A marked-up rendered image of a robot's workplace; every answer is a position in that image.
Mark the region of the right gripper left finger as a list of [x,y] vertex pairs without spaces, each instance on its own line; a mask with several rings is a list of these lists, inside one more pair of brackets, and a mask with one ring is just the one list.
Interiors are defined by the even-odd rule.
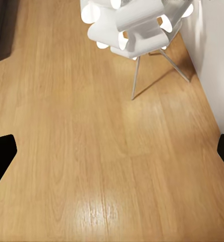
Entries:
[[0,137],[0,180],[17,154],[17,145],[13,134]]

